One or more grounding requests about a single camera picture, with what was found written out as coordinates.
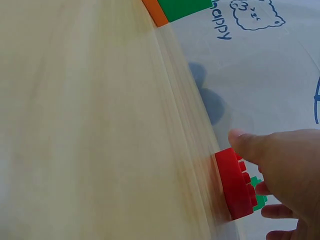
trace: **fingernail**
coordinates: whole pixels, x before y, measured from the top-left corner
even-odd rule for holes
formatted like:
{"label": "fingernail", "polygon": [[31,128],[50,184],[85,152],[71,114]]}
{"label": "fingernail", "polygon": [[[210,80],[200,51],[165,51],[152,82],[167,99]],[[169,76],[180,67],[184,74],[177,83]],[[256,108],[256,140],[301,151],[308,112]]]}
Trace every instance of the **fingernail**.
{"label": "fingernail", "polygon": [[229,143],[232,145],[236,142],[237,138],[240,137],[241,135],[245,134],[245,132],[242,129],[232,129],[229,131]]}

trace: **hand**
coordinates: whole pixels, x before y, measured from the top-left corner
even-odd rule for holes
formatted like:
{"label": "hand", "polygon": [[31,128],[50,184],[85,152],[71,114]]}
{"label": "hand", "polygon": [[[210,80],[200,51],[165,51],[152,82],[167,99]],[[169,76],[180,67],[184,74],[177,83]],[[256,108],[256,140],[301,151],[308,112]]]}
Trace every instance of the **hand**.
{"label": "hand", "polygon": [[267,240],[320,239],[320,130],[279,132],[266,136],[231,130],[229,142],[245,160],[258,165],[264,181],[259,195],[274,195],[282,204],[267,205],[262,216],[297,218],[293,231],[269,232]]}

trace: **white paper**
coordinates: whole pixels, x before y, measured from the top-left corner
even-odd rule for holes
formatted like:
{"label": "white paper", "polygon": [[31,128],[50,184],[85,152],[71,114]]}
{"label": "white paper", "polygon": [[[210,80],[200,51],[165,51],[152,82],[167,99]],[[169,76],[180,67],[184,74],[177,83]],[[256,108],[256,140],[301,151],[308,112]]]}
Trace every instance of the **white paper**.
{"label": "white paper", "polygon": [[[320,128],[320,1],[214,0],[212,9],[172,26],[221,149],[230,146],[231,128],[255,134]],[[243,221],[248,240],[297,223],[260,212]]]}

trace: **white background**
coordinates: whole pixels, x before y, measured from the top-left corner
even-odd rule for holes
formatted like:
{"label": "white background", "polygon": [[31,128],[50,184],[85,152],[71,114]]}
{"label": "white background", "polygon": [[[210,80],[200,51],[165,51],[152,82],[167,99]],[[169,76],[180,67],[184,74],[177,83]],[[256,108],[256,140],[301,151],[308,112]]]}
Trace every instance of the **white background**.
{"label": "white background", "polygon": [[[230,3],[217,2],[230,40],[217,38],[222,34],[212,22],[212,9],[172,23],[220,148],[230,146],[231,128],[255,134],[319,128],[314,95],[320,77],[320,1],[274,0],[286,23],[256,31],[236,24]],[[247,167],[251,177],[262,177],[254,165]],[[268,204],[276,202],[268,198]],[[265,219],[260,211],[242,221],[248,240],[263,240],[271,230],[296,227],[295,220]]]}

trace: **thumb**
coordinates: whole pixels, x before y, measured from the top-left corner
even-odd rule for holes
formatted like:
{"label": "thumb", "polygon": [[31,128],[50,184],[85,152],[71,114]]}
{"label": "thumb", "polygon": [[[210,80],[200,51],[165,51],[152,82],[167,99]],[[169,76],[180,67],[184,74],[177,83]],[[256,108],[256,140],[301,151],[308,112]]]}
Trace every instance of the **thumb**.
{"label": "thumb", "polygon": [[243,159],[259,165],[265,154],[265,136],[245,133],[241,129],[232,129],[228,135],[229,143]]}

